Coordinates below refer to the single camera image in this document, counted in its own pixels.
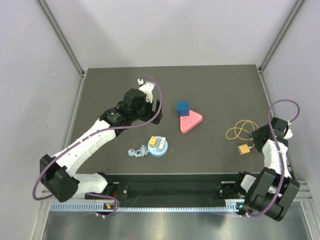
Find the pink triangular power strip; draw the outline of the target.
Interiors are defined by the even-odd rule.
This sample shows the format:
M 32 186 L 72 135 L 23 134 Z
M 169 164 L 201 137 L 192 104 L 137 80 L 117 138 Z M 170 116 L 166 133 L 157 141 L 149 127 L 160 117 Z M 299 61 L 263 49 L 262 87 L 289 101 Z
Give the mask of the pink triangular power strip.
M 186 134 L 203 121 L 203 116 L 193 110 L 190 110 L 188 116 L 181 116 L 179 120 L 180 131 L 182 134 Z

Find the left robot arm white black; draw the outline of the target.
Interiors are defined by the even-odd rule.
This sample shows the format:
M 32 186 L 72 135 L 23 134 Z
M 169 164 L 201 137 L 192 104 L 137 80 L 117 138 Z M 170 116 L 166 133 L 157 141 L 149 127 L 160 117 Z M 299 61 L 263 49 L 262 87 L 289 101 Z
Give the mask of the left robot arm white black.
M 75 195 L 96 193 L 109 198 L 114 191 L 101 173 L 78 174 L 77 170 L 103 145 L 123 131 L 142 125 L 159 124 L 162 118 L 162 100 L 153 104 L 154 84 L 147 82 L 138 89 L 127 91 L 116 107 L 106 110 L 81 137 L 54 156 L 44 155 L 39 161 L 37 179 L 51 196 L 63 203 Z

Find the yellow plug adapter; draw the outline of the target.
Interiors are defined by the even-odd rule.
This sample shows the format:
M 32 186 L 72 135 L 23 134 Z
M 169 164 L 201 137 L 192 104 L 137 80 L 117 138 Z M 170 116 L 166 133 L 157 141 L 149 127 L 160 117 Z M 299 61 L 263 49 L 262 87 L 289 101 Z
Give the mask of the yellow plug adapter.
M 155 148 L 156 145 L 157 145 L 157 137 L 156 136 L 152 136 L 150 139 L 149 139 L 149 142 L 148 142 L 149 146 L 151 148 Z

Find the white square charger plug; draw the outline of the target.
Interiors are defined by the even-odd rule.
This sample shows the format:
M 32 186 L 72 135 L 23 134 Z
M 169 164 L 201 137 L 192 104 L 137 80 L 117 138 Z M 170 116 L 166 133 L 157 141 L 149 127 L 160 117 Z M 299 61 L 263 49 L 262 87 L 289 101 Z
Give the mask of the white square charger plug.
M 158 138 L 158 150 L 162 152 L 165 149 L 166 138 L 161 136 Z

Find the blue cube plug adapter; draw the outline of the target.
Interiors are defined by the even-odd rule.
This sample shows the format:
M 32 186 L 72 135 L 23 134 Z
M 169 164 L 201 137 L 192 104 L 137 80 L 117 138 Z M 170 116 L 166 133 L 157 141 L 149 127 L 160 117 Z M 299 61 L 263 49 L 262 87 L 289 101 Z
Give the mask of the blue cube plug adapter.
M 179 117 L 187 117 L 190 115 L 190 105 L 187 100 L 177 102 L 177 114 Z

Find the light blue round socket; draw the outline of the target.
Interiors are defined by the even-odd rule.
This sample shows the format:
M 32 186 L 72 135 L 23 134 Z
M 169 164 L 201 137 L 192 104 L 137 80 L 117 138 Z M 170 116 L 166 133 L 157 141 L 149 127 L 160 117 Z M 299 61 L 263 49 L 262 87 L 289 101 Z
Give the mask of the light blue round socket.
M 162 157 L 166 154 L 169 144 L 163 136 L 152 136 L 147 144 L 149 153 L 154 157 Z

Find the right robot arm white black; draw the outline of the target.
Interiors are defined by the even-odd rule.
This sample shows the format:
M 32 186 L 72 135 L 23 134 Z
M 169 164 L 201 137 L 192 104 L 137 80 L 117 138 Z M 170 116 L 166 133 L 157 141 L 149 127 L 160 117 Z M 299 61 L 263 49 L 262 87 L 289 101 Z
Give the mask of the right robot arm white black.
M 239 198 L 245 198 L 244 204 L 251 210 L 262 212 L 276 195 L 276 200 L 264 214 L 279 222 L 286 215 L 295 199 L 300 184 L 294 180 L 288 170 L 288 139 L 293 136 L 289 123 L 273 117 L 271 125 L 264 125 L 251 133 L 254 147 L 264 156 L 264 168 L 255 177 L 243 172 L 239 182 L 233 185 L 233 192 Z

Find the yellow charger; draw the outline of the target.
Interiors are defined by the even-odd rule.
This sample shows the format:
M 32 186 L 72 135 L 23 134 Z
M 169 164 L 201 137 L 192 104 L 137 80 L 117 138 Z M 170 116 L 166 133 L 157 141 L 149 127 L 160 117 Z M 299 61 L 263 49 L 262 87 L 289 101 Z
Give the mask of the yellow charger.
M 248 146 L 247 144 L 239 145 L 237 147 L 237 150 L 240 155 L 245 155 L 251 152 L 251 147 Z

